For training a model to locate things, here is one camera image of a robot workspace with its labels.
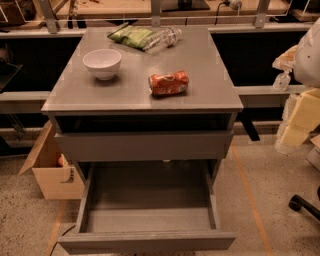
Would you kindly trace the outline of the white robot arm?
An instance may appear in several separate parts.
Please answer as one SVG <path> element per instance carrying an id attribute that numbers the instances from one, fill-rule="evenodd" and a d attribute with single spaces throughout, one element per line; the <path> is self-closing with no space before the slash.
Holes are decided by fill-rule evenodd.
<path id="1" fill-rule="evenodd" d="M 272 66 L 282 70 L 274 81 L 274 90 L 286 90 L 290 73 L 302 86 L 286 100 L 276 136 L 275 149 L 289 154 L 320 125 L 320 18 L 299 43 L 277 57 Z"/>

